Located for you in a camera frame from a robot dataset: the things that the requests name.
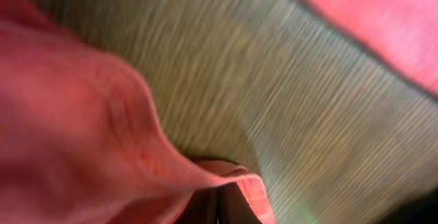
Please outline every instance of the pink surface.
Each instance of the pink surface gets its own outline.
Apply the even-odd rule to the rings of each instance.
[[[438,94],[438,0],[308,0],[404,76]]]
[[[173,223],[194,190],[235,181],[276,223],[259,176],[173,148],[130,66],[0,0],[0,223]]]

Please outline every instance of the pink cloth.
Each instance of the pink cloth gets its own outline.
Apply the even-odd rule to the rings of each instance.
[[[308,0],[404,76],[438,94],[438,0]]]
[[[0,223],[173,223],[194,190],[235,181],[276,223],[259,176],[173,148],[130,66],[0,0]]]

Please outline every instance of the wooden floor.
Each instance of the wooden floor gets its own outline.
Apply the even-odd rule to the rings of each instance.
[[[436,101],[301,0],[35,0],[149,82],[189,155],[261,173],[280,223],[372,223],[438,184]]]

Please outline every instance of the wood surface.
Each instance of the wood surface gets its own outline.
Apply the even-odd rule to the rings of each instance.
[[[261,173],[280,223],[372,223],[438,183],[436,101],[302,0],[34,0],[150,84],[182,152]]]

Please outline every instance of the red cloth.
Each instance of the red cloth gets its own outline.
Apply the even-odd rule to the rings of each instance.
[[[308,0],[397,71],[438,94],[438,0]]]
[[[131,67],[0,0],[0,223],[173,223],[194,190],[234,181],[276,223],[259,176],[172,147]]]

